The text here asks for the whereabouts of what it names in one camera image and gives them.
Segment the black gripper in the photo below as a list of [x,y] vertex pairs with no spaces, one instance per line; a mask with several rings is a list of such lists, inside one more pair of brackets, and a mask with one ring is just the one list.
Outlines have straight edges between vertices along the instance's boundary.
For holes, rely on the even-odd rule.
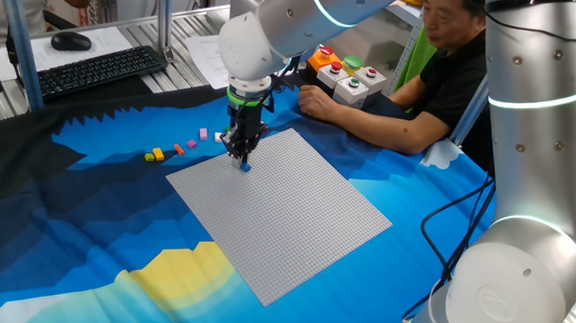
[[220,139],[235,167],[248,162],[251,152],[269,131],[268,126],[261,121],[262,110],[262,105],[228,108],[232,128],[223,133]]

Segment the person's left hand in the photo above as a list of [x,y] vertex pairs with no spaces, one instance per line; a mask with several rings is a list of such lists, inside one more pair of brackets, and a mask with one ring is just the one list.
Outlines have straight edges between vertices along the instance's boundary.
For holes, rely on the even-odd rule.
[[298,94],[298,104],[301,112],[311,118],[332,124],[341,122],[343,106],[335,102],[320,87],[303,85]]

